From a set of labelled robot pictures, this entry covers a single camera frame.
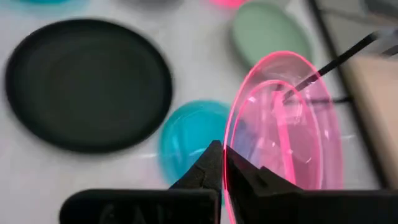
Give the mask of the wooden shelf with black frame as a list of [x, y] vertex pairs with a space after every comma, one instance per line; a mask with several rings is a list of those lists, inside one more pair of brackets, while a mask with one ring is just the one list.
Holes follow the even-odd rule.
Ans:
[[373, 14], [370, 0], [289, 0], [318, 68], [367, 35], [375, 40], [328, 72], [343, 135], [345, 186], [398, 189], [398, 18]]

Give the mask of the black large plate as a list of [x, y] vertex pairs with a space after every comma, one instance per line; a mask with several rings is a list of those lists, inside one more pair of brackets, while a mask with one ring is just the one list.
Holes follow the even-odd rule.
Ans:
[[16, 118], [69, 151], [102, 154], [147, 139], [172, 103], [172, 72], [140, 33], [108, 21], [70, 19], [24, 38], [5, 67]]

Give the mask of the pink translucent large plate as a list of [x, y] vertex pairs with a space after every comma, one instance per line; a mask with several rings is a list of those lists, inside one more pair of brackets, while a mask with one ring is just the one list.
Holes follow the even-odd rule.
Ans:
[[235, 9], [238, 8], [240, 5], [244, 4], [247, 0], [209, 0], [209, 2], [225, 7], [225, 8], [231, 8]]

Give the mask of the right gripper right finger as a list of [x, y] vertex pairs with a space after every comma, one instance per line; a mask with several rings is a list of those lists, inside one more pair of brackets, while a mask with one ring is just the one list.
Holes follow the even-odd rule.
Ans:
[[226, 148], [225, 182], [235, 224], [296, 224], [300, 188]]

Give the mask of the mint green large plate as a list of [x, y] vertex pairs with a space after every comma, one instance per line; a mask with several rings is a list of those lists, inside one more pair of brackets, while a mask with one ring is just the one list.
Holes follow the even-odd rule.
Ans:
[[231, 38], [236, 51], [250, 67], [277, 51], [291, 51], [309, 61], [313, 59], [304, 28], [272, 3], [250, 1], [243, 4], [235, 13]]

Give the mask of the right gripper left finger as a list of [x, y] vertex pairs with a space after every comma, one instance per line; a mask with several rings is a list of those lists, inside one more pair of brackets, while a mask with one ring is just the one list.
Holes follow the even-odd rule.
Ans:
[[221, 190], [223, 173], [223, 146], [214, 140], [203, 154], [178, 179], [170, 189], [212, 189]]

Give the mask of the pink translucent small plate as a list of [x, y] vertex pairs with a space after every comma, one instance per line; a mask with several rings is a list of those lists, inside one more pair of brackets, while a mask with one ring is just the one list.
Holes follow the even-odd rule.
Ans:
[[316, 68], [301, 55], [278, 51], [260, 59], [241, 85], [226, 123], [226, 148], [300, 188], [298, 223], [337, 224], [343, 153], [334, 104]]

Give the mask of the cyan translucent small plate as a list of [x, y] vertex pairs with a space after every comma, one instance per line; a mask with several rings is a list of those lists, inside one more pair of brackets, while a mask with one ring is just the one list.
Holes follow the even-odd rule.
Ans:
[[45, 6], [45, 7], [63, 7], [63, 6], [80, 6], [90, 0], [11, 0], [26, 6]]
[[159, 139], [159, 164], [165, 181], [181, 178], [213, 140], [222, 141], [229, 106], [195, 100], [176, 109], [165, 122]]

